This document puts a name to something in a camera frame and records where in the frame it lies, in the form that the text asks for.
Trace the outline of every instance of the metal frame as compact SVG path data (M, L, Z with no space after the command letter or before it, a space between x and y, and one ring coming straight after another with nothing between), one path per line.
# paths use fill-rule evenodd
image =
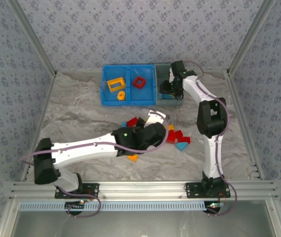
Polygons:
M263 25L265 18L268 16L275 1L276 0L263 0L262 4L260 5L245 37L243 38L243 41L241 42L237 52L230 62L228 71L231 76L236 72L238 66L240 65L255 36Z
M27 37L29 38L31 44L33 45L35 51L37 52L38 56L40 57L42 63L44 64L45 68L49 72L51 76L55 75L54 66L51 63L49 57L47 56L40 40L38 39L35 31L33 30L30 22L28 21L27 16L25 15L21 5L19 4L18 0L7 0L8 5L10 6L13 14L17 18L18 22L20 23L22 29L26 33Z
M281 237L281 205L279 195L276 191L274 181L264 179L262 167L256 153L249 127L241 107L236 87L233 80L224 72L232 101L236 109L237 118L240 124L245 146L252 163L253 178L249 181L231 181L238 193L238 200L265 200L269 210L270 219L277 237ZM40 128L45 116L45 110L50 97L54 80L52 80L49 93L47 95L40 123L36 131L31 150L36 147L36 142L40 133ZM25 169L22 180L25 180L28 169ZM184 184L188 181L108 181L99 182L99 197L102 202L113 201L204 201L211 198L187 199ZM9 202L6 205L2 219L0 221L0 237L8 237L12 234L17 212L24 201L54 202L55 187L53 185L35 185L33 182L15 182L10 193Z

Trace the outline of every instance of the gray bin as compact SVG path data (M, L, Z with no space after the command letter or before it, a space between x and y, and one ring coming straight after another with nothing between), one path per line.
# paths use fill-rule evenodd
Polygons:
M155 77L156 77L156 105L161 106L178 106L183 104L183 100L176 99L159 99L158 93L160 85L165 81L169 80L168 72L170 68L170 64L161 63L154 64L155 65Z

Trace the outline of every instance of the metal bar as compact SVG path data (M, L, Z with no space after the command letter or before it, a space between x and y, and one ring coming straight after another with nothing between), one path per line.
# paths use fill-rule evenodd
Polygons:
M6 204L0 219L0 237L11 236L19 207L19 201L9 201Z
M229 74L231 76L236 72L238 66L240 65L255 36L263 25L265 18L269 14L275 1L276 0L263 0L262 4L260 5L257 14L255 15L246 35L244 36L243 41L241 42L239 48L237 49L237 52L235 53L235 56L233 57L228 67Z
M246 146L246 151L247 151L248 155L250 156L250 159L252 160L252 162L256 163L260 179L264 179L264 173L263 173L263 169L261 167L261 162L259 160L258 154L256 152L256 148L254 146L251 132L250 132L247 120L246 120L246 116L244 114L244 110L242 108L242 104L241 104L234 80L231 79L231 77L228 75L226 75L225 77L227 80L228 89L231 94L233 104L236 109L236 115L237 115L237 119L239 122L240 130L241 130L241 133L243 136L243 140L244 140L244 143Z
M42 112L41 112L41 115L40 115L40 119L39 119L39 122L37 124L35 135L33 137L32 143L31 143L31 147L30 147L29 153L34 152L34 150L36 149L37 140L38 140L38 137L39 137L39 135L41 133L41 129L42 129L42 126L43 126L43 122L44 122L44 118L45 118L45 113L46 113L47 106L48 106L48 101L49 101L49 99L51 97L51 92L52 92L52 88L53 88L53 85L54 85L54 81L55 81L55 75L53 76L53 78L51 80L51 83L50 83L50 86L49 86L49 89L48 89L48 92L47 92L47 95L46 95L46 98L45 98L44 106L42 108ZM24 166L24 169L23 169L22 175L21 175L21 179L20 179L21 181L25 181L26 180L29 168L30 168L30 166L27 165L27 164Z
M99 204L90 201L77 211L96 211ZM203 201L107 201L101 211L204 211ZM19 211L67 211L65 201L23 201Z
M37 52L38 56L40 57L41 61L43 62L45 68L49 72L51 76L55 75L55 70L53 64L51 63L49 57L47 56L41 42L39 41L35 31L33 30L28 18L26 17L25 13L19 2L17 0L7 0L8 5L10 6L13 14L16 16L17 21L20 23L22 29L26 33L27 37L29 38L31 44L33 45L35 51Z
M266 205L271 218L274 232L281 237L281 204L279 200L266 200Z
M136 201L136 200L191 200L187 199L185 183L191 181L120 181L99 183L99 197L103 201ZM267 200L278 198L273 181L231 181L236 188L238 200ZM16 182L12 187L10 199L15 200L55 200L54 185L36 185L32 182ZM212 200L213 198L195 198L192 200Z

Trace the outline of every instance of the orange block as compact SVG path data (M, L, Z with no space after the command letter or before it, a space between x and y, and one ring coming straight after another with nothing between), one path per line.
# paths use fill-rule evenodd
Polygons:
M127 158L130 159L130 160L132 160L132 161L134 161L134 162L136 162L136 161L137 161L137 158L138 158L138 155L135 154L135 155L133 155L133 156L127 156Z
M169 125L169 131L170 130L173 130L173 131L175 130L175 127L172 124Z

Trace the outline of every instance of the black mounting bracket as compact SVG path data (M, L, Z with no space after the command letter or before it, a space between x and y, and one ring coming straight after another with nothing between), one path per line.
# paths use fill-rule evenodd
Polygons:
M98 196L99 194L99 184L98 183L83 183L81 181L81 177L79 174L77 174L79 179L79 187L77 190L70 192L71 194L90 194L93 196ZM63 193L62 190L60 190L58 187L56 187L55 191L55 199L90 199L88 197L82 196L82 197L74 197L68 194Z
M229 186L218 178L208 178L203 173L201 182L186 183L185 191L187 198L230 198Z

